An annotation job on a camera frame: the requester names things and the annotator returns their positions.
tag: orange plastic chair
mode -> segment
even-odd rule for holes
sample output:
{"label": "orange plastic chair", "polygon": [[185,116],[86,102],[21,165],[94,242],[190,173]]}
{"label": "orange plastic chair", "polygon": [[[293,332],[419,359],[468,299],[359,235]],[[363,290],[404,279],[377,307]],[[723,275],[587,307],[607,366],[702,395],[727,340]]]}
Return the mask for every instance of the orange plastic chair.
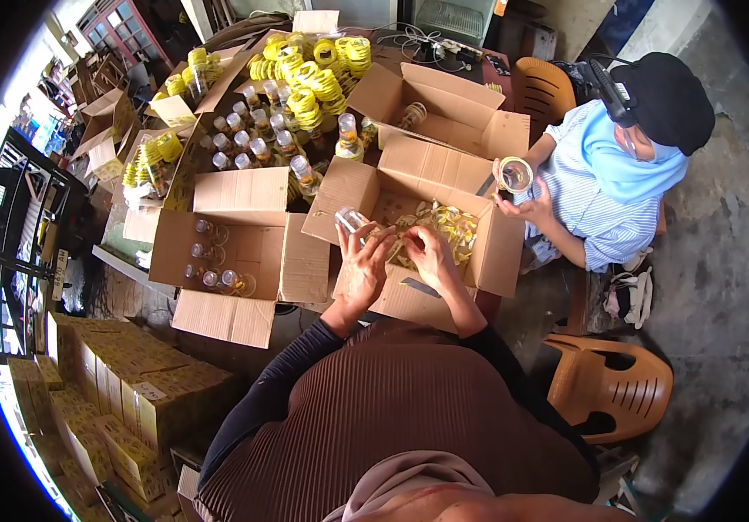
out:
{"label": "orange plastic chair", "polygon": [[563,119],[577,106],[575,91],[566,73],[536,57],[521,57],[514,68],[514,108],[531,117],[531,144],[547,125]]}
{"label": "orange plastic chair", "polygon": [[[572,426],[585,423],[591,412],[615,420],[610,433],[583,435],[589,444],[608,444],[655,428],[668,406],[673,386],[670,367],[650,351],[627,342],[549,334],[545,344],[561,352],[551,381],[548,402]],[[629,369],[614,370],[597,351],[635,358]]]}

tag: cardboard box flap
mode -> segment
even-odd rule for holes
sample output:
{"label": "cardboard box flap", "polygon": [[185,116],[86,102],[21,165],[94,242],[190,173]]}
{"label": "cardboard box flap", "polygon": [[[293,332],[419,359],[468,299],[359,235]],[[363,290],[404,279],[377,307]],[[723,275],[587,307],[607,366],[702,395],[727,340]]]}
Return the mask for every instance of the cardboard box flap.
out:
{"label": "cardboard box flap", "polygon": [[375,62],[351,92],[348,107],[373,120],[388,122],[400,105],[402,89],[403,79]]}
{"label": "cardboard box flap", "polygon": [[337,33],[339,11],[296,11],[293,15],[293,32],[305,34]]}
{"label": "cardboard box flap", "polygon": [[143,207],[137,211],[128,209],[124,215],[122,237],[143,243],[153,243],[157,234],[157,223],[160,221],[160,209]]}
{"label": "cardboard box flap", "polygon": [[525,239],[525,221],[510,218],[495,205],[490,215],[479,222],[470,268],[476,271],[476,287],[504,298],[513,298],[517,270],[520,266],[522,242]]}
{"label": "cardboard box flap", "polygon": [[302,234],[306,214],[288,214],[282,250],[279,301],[326,302],[331,245]]}
{"label": "cardboard box flap", "polygon": [[208,338],[266,348],[274,314],[275,301],[183,289],[171,326]]}
{"label": "cardboard box flap", "polygon": [[110,92],[104,96],[99,97],[91,104],[87,104],[87,107],[81,110],[82,113],[87,116],[100,116],[104,114],[110,114],[118,101],[124,96],[124,90],[122,89],[111,89]]}
{"label": "cardboard box flap", "polygon": [[195,176],[195,212],[285,212],[288,167],[223,171]]}
{"label": "cardboard box flap", "polygon": [[419,177],[467,194],[479,191],[492,166],[482,158],[402,134],[389,140],[378,165],[386,173]]}
{"label": "cardboard box flap", "polygon": [[457,94],[462,98],[469,99],[477,104],[499,109],[505,101],[505,94],[490,90],[482,84],[471,82],[468,79],[459,78],[454,74],[423,67],[417,64],[403,63],[400,65],[403,79],[412,84],[429,85],[435,89],[444,90],[448,93]]}
{"label": "cardboard box flap", "polygon": [[531,117],[528,114],[497,110],[481,138],[481,148],[489,158],[516,156],[528,152],[531,137]]}
{"label": "cardboard box flap", "polygon": [[362,214],[369,214],[379,194],[377,169],[334,156],[311,204],[302,232],[339,245],[333,215],[346,204]]}

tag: striped shirt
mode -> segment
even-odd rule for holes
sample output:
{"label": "striped shirt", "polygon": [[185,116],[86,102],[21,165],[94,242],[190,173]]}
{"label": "striped shirt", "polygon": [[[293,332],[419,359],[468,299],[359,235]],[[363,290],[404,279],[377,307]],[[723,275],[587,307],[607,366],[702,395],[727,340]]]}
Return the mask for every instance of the striped shirt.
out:
{"label": "striped shirt", "polygon": [[[583,161],[581,144],[589,112],[603,103],[594,99],[566,113],[563,123],[549,125],[546,134],[554,138],[557,148],[537,174],[548,185],[554,217],[572,234],[583,239],[586,269],[607,271],[609,263],[625,263],[647,247],[656,233],[661,195],[638,203],[618,203],[601,191],[598,180]],[[537,183],[522,194],[514,204],[535,200],[542,193]],[[526,222],[526,240],[541,233]],[[546,237],[531,249],[542,264],[559,255],[557,247]]]}

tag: concrete floor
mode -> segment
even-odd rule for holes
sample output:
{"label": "concrete floor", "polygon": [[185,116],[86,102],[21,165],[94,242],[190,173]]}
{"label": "concrete floor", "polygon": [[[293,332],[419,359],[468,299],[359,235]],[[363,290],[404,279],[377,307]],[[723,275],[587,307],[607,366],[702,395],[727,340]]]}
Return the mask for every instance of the concrete floor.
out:
{"label": "concrete floor", "polygon": [[[749,435],[749,70],[720,17],[712,13],[680,55],[702,79],[718,113],[711,141],[684,181],[664,198],[667,235],[653,246],[655,291],[645,342],[669,358],[668,411],[635,441],[642,456],[636,486],[692,515],[710,500]],[[496,327],[526,371],[541,339],[568,312],[574,270],[564,261],[521,277],[501,303]],[[269,350],[168,328],[174,302],[105,269],[95,315],[142,317],[175,345],[252,380],[315,319],[277,317]]]}

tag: woman's right hand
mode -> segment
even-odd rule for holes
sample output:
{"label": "woman's right hand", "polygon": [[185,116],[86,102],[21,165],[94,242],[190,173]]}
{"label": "woman's right hand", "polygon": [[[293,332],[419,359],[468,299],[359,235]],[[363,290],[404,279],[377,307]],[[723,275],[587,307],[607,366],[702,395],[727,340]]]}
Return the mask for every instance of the woman's right hand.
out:
{"label": "woman's right hand", "polygon": [[423,282],[439,294],[452,290],[459,281],[450,246],[442,235],[426,226],[413,226],[403,234],[403,245],[418,267]]}

